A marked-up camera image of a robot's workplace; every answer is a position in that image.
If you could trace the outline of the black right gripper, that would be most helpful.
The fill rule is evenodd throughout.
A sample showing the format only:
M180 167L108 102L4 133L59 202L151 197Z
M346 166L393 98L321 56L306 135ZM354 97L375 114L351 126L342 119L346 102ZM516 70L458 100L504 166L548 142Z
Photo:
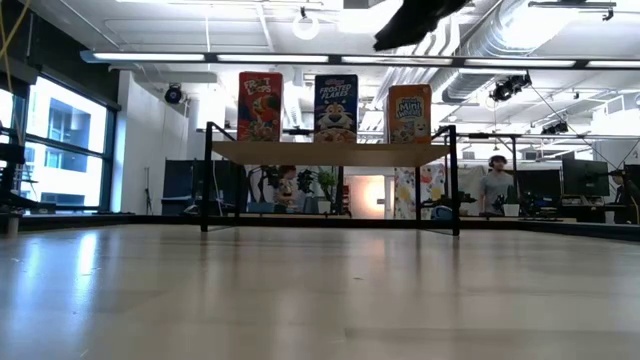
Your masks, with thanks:
M373 49L386 51L421 42L435 21L458 12L469 0L408 0L375 35Z

